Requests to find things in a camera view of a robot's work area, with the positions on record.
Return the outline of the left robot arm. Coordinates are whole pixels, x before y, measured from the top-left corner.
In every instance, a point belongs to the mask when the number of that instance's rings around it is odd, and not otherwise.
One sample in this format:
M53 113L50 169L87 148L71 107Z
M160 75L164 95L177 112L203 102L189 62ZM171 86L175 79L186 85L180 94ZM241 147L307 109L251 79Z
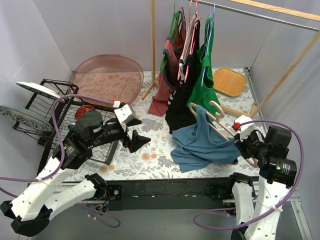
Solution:
M85 175L77 185L55 193L56 189L93 155L93 148L121 141L125 148L135 153L150 142L136 130L128 134L127 126L141 124L132 118L121 123L118 117L103 122L96 110L88 111L72 125L67 136L49 158L46 166L19 196L0 205L2 213L12 219L11 227L19 235L33 237L42 232L50 221L77 203L108 195L107 182L97 173Z

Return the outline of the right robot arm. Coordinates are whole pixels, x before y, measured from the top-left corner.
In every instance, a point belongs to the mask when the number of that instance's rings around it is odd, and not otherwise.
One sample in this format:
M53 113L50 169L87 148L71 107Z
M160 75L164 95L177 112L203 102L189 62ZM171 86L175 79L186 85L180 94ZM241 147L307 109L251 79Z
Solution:
M287 158L292 134L288 129L271 125L259 139L256 130L246 136L238 133L235 146L243 158L251 158L259 168L259 190L254 200L253 181L249 176L233 173L226 186L227 195L235 199L238 227L232 240L274 240L282 207L276 206L294 185L297 165Z

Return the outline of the wooden hanger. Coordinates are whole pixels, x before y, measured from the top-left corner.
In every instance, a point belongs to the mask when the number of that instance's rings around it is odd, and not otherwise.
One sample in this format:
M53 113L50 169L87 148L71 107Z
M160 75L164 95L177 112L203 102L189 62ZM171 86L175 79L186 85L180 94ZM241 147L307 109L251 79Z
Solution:
M222 127L229 135L231 135L232 137L234 136L233 135L233 132L227 128L222 122L220 122L220 119L223 119L224 116L225 116L225 113L222 109L222 107L215 101L211 100L209 102L209 105L211 106L215 106L217 109L218 109L218 112L216 112L214 115L212 115L211 113L209 113L208 111L205 112L205 114L209 117L210 120L213 120L215 123L217 123L220 127ZM197 104L191 102L189 105L188 105L188 108L190 110L190 112L195 116L197 117L198 114L197 112L195 111L195 109L197 108ZM208 124L215 132L217 132L224 140L228 141L229 139L222 133L220 132L212 122L210 122ZM258 161L253 158L252 161L250 161L250 159L246 159L245 160L251 167L253 168L257 168L258 167Z

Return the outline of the blue tank top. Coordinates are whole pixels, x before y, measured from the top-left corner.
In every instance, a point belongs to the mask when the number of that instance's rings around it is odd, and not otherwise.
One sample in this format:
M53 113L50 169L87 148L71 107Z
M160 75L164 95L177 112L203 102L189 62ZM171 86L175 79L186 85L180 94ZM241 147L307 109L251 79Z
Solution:
M237 165L240 151L234 139L225 140L210 127L212 121L202 106L196 107L197 122L172 132L176 148L170 156L180 171L186 173L205 168L209 164Z

